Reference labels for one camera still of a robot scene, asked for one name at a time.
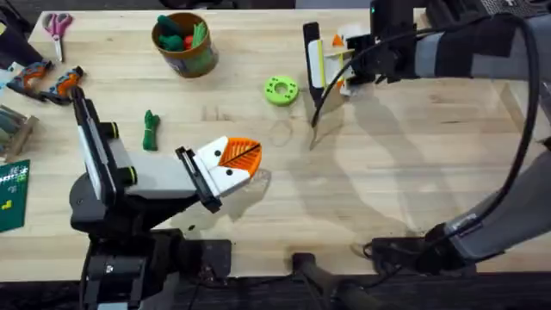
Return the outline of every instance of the wooden tabletop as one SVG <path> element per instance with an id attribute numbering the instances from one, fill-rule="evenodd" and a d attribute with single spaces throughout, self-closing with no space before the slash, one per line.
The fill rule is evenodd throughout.
<path id="1" fill-rule="evenodd" d="M 142 152 L 147 109 L 162 118 L 163 154 L 179 146 L 197 149 L 221 135 L 260 141 L 263 162 L 255 181 L 224 199 L 220 212 L 197 204 L 162 225 L 181 228 L 189 238 L 230 239 L 233 276 L 287 274 L 297 251 L 316 254 L 332 272 L 373 272 L 357 254 L 359 245 L 422 234 L 504 181 L 522 116 L 504 103 L 505 91 L 484 80 L 370 85 L 349 101 L 334 94 L 309 150 L 313 102 L 302 24 L 319 22 L 330 40 L 345 23 L 368 26 L 367 10 L 196 11 L 220 52 L 216 68 L 197 79 L 177 76 L 152 44 L 151 29 L 163 13 L 71 12 L 66 62 L 42 89 L 81 65 L 86 95 L 102 120 L 117 121 L 129 151 Z M 30 41 L 55 59 L 42 27 Z M 273 75 L 299 82 L 292 106 L 277 108 L 264 99 L 263 83 Z M 40 124 L 21 155 L 31 159 L 25 227 L 0 234 L 0 281 L 77 279 L 87 238 L 69 223 L 69 190 L 84 173 L 73 110 L 12 91 L 3 102 Z M 529 161 L 540 151 L 533 146 Z M 551 238 L 544 236 L 479 270 L 551 270 L 549 249 Z"/>

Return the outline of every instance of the pencil cup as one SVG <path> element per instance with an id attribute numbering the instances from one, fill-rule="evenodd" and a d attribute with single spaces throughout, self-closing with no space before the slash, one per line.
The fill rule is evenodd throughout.
<path id="1" fill-rule="evenodd" d="M 152 39 L 155 47 L 161 52 L 164 60 L 179 75 L 184 78 L 197 78 L 209 73 L 218 62 L 218 52 L 211 41 L 210 30 L 207 23 L 198 15 L 191 13 L 175 13 L 168 17 L 180 26 L 185 35 L 194 33 L 194 25 L 205 23 L 207 32 L 201 44 L 181 52 L 171 52 L 162 48 L 159 43 L 161 27 L 157 23 L 152 30 Z"/>

